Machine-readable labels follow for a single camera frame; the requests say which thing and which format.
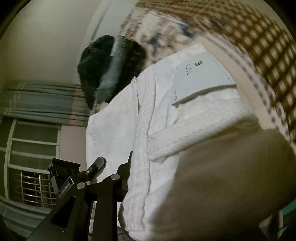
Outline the floral patterned bedsheet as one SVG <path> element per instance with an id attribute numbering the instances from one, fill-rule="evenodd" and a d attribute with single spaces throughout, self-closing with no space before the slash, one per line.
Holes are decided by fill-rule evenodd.
<path id="1" fill-rule="evenodd" d="M 261 99 L 271 125 L 295 142 L 295 40 L 238 1 L 138 1 L 120 34 L 140 44 L 146 66 L 198 42 L 226 54 Z"/>

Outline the green striped curtain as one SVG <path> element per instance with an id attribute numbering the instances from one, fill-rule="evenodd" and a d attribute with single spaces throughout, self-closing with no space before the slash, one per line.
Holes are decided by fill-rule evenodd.
<path id="1" fill-rule="evenodd" d="M 1 115 L 86 127 L 90 110 L 79 85 L 48 81 L 14 81 L 1 93 Z"/>

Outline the white pants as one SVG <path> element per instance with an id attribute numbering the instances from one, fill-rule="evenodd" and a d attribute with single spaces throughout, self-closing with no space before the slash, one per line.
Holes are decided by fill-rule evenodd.
<path id="1" fill-rule="evenodd" d="M 208 51 L 236 87 L 171 104 L 177 67 Z M 133 240 L 224 240 L 295 198 L 295 152 L 267 126 L 247 75 L 196 44 L 146 68 L 89 117 L 86 160 L 107 160 L 102 181 L 132 153 L 117 223 Z"/>

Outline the window with metal grille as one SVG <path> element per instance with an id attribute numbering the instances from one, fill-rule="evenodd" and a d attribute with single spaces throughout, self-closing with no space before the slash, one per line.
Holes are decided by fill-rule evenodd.
<path id="1" fill-rule="evenodd" d="M 1 118 L 1 196 L 25 205 L 53 208 L 57 198 L 48 172 L 59 157 L 58 124 Z"/>

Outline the white paper size tag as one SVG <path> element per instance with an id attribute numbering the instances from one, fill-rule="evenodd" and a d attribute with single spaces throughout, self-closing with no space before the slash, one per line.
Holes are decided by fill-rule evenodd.
<path id="1" fill-rule="evenodd" d="M 208 51 L 182 62 L 174 75 L 171 104 L 177 106 L 199 95 L 236 87 L 226 68 Z"/>

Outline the dark folded clothes pile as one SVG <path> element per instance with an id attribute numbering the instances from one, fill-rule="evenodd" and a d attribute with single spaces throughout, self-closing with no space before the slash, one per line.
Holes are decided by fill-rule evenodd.
<path id="1" fill-rule="evenodd" d="M 142 71 L 146 53 L 123 36 L 104 35 L 82 52 L 77 66 L 81 89 L 89 109 L 111 100 Z"/>

